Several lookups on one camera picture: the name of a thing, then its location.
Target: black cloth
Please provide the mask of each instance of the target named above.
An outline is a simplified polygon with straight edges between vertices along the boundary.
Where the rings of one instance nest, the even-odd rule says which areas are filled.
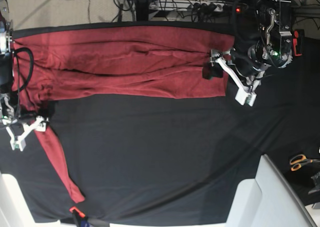
[[[226,97],[168,99],[95,95],[52,103],[69,174],[86,196],[77,205],[110,223],[182,226],[223,223],[240,181],[254,178],[269,154],[305,205],[318,165],[290,172],[299,153],[319,158],[320,41],[274,69],[254,107]],[[71,217],[74,204],[32,133],[23,152],[0,131],[0,170],[15,176],[37,222]]]

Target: scissors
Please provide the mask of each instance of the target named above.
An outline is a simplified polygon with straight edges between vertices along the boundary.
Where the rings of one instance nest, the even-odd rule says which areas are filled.
[[[311,163],[320,163],[320,159],[307,158],[304,154],[298,154],[290,160],[291,171],[300,170],[303,166]]]

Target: red fabric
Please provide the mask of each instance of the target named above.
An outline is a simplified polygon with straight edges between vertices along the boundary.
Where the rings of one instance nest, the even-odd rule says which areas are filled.
[[[16,39],[15,48],[30,48],[35,63],[20,101],[26,109],[37,110],[50,100],[94,94],[175,99],[224,96],[224,80],[203,79],[202,66],[209,60],[210,49],[226,51],[233,44],[234,38],[229,35],[165,26],[70,30],[23,37]],[[19,64],[26,78],[27,54],[19,54]],[[58,137],[50,128],[36,135],[70,197],[76,203],[83,201],[68,175]]]

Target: orange clip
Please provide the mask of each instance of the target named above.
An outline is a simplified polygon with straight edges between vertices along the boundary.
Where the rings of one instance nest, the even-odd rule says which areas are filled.
[[[76,211],[81,218],[86,217],[86,215],[85,215],[83,212],[81,212],[81,211],[80,211],[77,207],[75,207],[75,206],[73,206],[72,208],[70,208],[69,211],[70,211],[71,213],[73,213],[74,211]]]

